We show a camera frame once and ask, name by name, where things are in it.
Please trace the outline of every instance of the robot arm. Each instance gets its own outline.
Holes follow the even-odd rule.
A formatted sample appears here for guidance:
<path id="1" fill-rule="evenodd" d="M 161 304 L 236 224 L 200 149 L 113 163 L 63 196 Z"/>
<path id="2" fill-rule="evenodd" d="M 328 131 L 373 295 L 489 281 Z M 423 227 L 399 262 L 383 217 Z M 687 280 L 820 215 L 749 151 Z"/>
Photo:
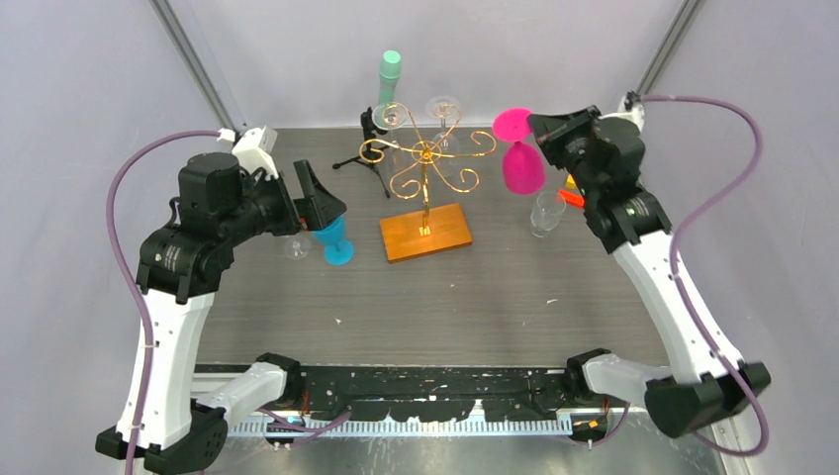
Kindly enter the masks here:
<path id="1" fill-rule="evenodd" d="M 304 196 L 293 200 L 269 154 L 275 141 L 274 131 L 253 129 L 232 154 L 196 155 L 180 170 L 169 222 L 140 247 L 137 283 L 153 323 L 153 364 L 143 368 L 140 327 L 131 395 L 117 424 L 97 437 L 100 453 L 126 457 L 144 369 L 150 376 L 136 456 L 154 473 L 207 468 L 228 427 L 267 403 L 295 401 L 302 393 L 300 363 L 266 353 L 230 383 L 190 399 L 201 330 L 222 272 L 233 264 L 233 249 L 263 233 L 322 230 L 346 211 L 305 160 L 294 163 Z"/>
<path id="2" fill-rule="evenodd" d="M 615 114 L 597 107 L 561 116 L 528 118 L 547 161 L 567 169 L 585 196 L 592 232 L 614 256 L 650 313 L 670 367 L 626 361 L 604 349 L 568 360 L 566 390 L 585 399 L 608 394 L 645 407 L 661 432 L 678 437 L 739 414 L 745 395 L 733 383 L 694 324 L 670 273 L 671 225 L 658 200 L 639 182 L 644 110 L 630 93 Z M 739 367 L 755 394 L 770 383 L 763 363 L 746 363 L 725 337 L 679 259 L 679 275 L 699 317 Z"/>

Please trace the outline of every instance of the wine glass base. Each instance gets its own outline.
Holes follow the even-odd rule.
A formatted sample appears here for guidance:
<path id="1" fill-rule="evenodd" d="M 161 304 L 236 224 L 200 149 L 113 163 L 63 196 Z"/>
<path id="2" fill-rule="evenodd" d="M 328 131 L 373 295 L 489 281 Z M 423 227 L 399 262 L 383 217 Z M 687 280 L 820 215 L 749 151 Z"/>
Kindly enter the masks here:
<path id="1" fill-rule="evenodd" d="M 354 254 L 355 248 L 348 240 L 342 241 L 340 246 L 328 245 L 324 248 L 324 259 L 331 265 L 344 265 L 352 260 Z"/>

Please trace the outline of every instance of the small black tripod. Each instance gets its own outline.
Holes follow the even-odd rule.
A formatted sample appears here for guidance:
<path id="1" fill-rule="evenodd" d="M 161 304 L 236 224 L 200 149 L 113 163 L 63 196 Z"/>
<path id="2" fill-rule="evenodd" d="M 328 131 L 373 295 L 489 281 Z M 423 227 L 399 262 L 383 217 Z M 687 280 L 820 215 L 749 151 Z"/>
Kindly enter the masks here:
<path id="1" fill-rule="evenodd" d="M 364 134 L 364 141 L 365 142 L 367 142 L 369 140 L 372 140 L 372 139 L 375 139 L 376 134 L 378 134 L 380 136 L 384 136 L 385 134 L 388 133 L 388 131 L 385 131 L 384 129 L 379 129 L 378 127 L 376 127 L 376 124 L 373 122 L 373 108 L 372 107 L 368 107 L 366 111 L 361 113 L 361 132 Z M 378 147 L 376 149 L 380 150 L 380 151 L 384 151 L 388 147 L 389 147 L 388 145 L 384 145 L 384 146 Z M 391 197 L 391 192 L 390 192 L 390 190 L 388 190 L 388 186 L 385 185 L 385 179 L 382 178 L 382 174 L 379 172 L 378 165 L 376 163 L 370 163 L 370 162 L 362 159 L 362 156 L 364 158 L 371 159 L 371 160 L 378 158 L 379 154 L 378 153 L 373 153 L 372 150 L 373 150 L 373 145 L 368 143 L 366 148 L 361 151 L 361 155 L 353 156 L 349 160 L 344 160 L 344 161 L 339 162 L 339 163 L 333 163 L 332 164 L 332 169 L 338 170 L 343 165 L 345 165 L 347 163 L 353 163 L 353 162 L 358 163 L 360 165 L 364 165 L 379 177 L 379 181 L 382 182 L 382 188 L 385 189 L 385 196 L 390 198 Z"/>

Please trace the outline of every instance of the gray table surface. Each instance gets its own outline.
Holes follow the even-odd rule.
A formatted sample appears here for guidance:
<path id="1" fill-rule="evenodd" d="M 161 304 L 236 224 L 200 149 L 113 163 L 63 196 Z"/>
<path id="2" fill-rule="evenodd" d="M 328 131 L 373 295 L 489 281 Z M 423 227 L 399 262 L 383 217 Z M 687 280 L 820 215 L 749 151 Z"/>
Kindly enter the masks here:
<path id="1" fill-rule="evenodd" d="M 411 136 L 399 132 L 407 143 Z M 458 136 L 470 149 L 466 133 Z M 200 362 L 249 362 L 272 351 L 310 364 L 563 366 L 569 356 L 605 347 L 667 364 L 637 292 L 581 210 L 569 207 L 546 239 L 529 233 L 534 197 L 505 188 L 505 144 L 490 157 L 463 160 L 480 173 L 472 193 L 431 179 L 432 206 L 460 203 L 472 246 L 389 264 L 379 220 L 420 210 L 421 201 L 386 199 L 361 165 L 332 170 L 359 142 L 357 129 L 279 131 L 273 155 L 286 181 L 297 181 L 291 162 L 307 159 L 347 204 L 355 257 L 329 266 L 313 242 L 307 257 L 292 260 L 285 239 L 271 236 L 237 248 L 204 327 Z M 564 179 L 548 170 L 545 189 Z"/>

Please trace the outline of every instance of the orange object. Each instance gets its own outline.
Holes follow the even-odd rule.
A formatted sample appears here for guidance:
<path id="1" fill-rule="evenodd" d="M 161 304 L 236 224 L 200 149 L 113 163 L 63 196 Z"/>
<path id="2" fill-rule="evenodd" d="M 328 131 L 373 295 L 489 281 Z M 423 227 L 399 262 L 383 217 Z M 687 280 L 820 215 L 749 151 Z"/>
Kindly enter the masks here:
<path id="1" fill-rule="evenodd" d="M 559 195 L 565 199 L 565 202 L 577 208 L 583 208 L 586 205 L 586 200 L 577 193 L 571 193 L 568 190 L 559 190 Z"/>
<path id="2" fill-rule="evenodd" d="M 430 233 L 427 235 L 422 233 L 423 213 L 415 211 L 379 222 L 388 262 L 400 262 L 472 244 L 472 234 L 457 203 L 431 208 L 428 215 Z"/>

